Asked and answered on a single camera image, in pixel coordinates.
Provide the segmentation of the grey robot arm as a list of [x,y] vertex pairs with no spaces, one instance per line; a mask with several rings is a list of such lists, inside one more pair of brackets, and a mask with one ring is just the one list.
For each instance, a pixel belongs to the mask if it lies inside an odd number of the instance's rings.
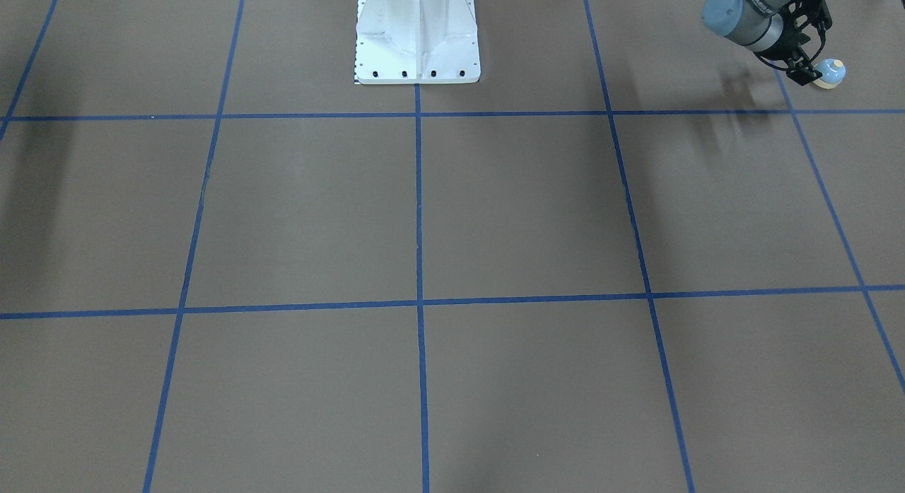
[[701,22],[798,85],[824,77],[815,61],[833,26],[827,0],[705,0]]

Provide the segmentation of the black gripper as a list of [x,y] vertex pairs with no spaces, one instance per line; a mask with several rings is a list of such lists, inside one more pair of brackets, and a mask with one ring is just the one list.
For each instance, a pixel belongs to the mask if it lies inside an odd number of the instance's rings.
[[771,17],[770,26],[775,32],[767,35],[773,42],[760,51],[760,62],[801,86],[820,80],[815,60],[833,26],[827,0],[789,0]]

